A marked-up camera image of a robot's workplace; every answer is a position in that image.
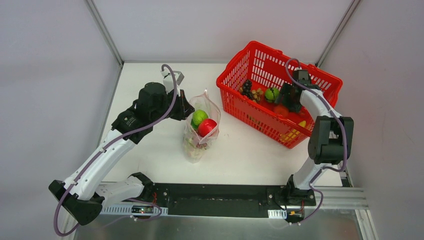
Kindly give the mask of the light green round fruit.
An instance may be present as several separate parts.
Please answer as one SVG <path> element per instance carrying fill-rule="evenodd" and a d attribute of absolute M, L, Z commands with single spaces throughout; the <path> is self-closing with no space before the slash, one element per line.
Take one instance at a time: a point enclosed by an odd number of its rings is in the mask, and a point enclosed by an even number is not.
<path fill-rule="evenodd" d="M 204 110 L 201 110 L 201 109 L 195 110 L 194 113 L 193 113 L 193 116 L 192 116 L 190 125 L 192 126 L 192 128 L 194 130 L 197 130 L 198 127 L 199 127 L 199 125 L 204 120 L 206 120 L 208 118 L 209 118 L 209 116 L 208 116 L 208 114 Z"/>

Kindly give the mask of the clear zip top bag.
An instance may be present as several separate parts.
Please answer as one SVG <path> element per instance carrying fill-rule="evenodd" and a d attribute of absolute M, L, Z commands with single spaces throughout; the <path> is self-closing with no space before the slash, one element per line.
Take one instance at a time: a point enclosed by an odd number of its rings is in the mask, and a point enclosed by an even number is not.
<path fill-rule="evenodd" d="M 190 163 L 198 163 L 219 135 L 221 111 L 208 91 L 189 100 L 194 112 L 185 121 L 182 147 Z"/>

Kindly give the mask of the red apple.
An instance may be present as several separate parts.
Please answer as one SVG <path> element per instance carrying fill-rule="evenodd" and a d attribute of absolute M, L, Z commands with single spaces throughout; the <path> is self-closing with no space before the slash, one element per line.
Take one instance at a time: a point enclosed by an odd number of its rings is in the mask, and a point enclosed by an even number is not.
<path fill-rule="evenodd" d="M 217 126 L 217 122 L 211 118 L 205 119 L 198 127 L 197 131 L 201 137 L 205 137 Z"/>

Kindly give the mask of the orange fruit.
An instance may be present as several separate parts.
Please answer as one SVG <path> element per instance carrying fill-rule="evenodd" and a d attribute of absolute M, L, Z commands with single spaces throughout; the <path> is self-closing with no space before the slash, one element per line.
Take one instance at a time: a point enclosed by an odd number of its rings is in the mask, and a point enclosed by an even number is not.
<path fill-rule="evenodd" d="M 276 105 L 273 108 L 273 112 L 278 115 L 278 116 L 282 116 L 283 118 L 287 118 L 289 115 L 289 110 L 287 107 L 285 107 L 282 104 Z"/>

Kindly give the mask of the green lettuce leaf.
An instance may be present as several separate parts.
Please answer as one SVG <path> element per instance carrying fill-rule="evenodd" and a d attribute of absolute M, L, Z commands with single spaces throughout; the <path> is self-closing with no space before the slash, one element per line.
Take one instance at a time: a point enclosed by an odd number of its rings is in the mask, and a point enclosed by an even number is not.
<path fill-rule="evenodd" d="M 183 149 L 186 155 L 191 158 L 193 162 L 198 162 L 205 154 L 205 151 L 210 148 L 210 145 L 207 142 L 201 142 L 202 139 L 203 138 L 191 126 L 191 124 L 187 124 L 185 126 Z"/>

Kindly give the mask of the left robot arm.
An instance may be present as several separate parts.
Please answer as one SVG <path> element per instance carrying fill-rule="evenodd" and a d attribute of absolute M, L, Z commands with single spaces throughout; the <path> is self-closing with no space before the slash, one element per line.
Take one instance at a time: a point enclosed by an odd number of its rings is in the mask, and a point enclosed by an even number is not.
<path fill-rule="evenodd" d="M 101 181 L 161 120 L 182 121 L 195 110 L 179 85 L 149 82 L 138 98 L 111 124 L 95 152 L 66 180 L 54 180 L 48 187 L 62 207 L 84 226 L 101 211 L 121 201 L 137 198 L 147 202 L 153 196 L 153 181 L 141 172 L 108 185 Z"/>

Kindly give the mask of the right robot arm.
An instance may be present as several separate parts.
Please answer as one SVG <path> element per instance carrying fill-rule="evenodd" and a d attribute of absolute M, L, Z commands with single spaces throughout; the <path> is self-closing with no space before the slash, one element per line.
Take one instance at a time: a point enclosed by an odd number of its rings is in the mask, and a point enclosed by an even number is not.
<path fill-rule="evenodd" d="M 276 100 L 289 110 L 301 107 L 311 114 L 314 127 L 307 146 L 308 158 L 301 168 L 292 174 L 276 196 L 281 205 L 314 206 L 313 186 L 327 170 L 343 172 L 350 156 L 354 121 L 334 110 L 324 98 L 321 89 L 310 80 L 285 83 Z"/>

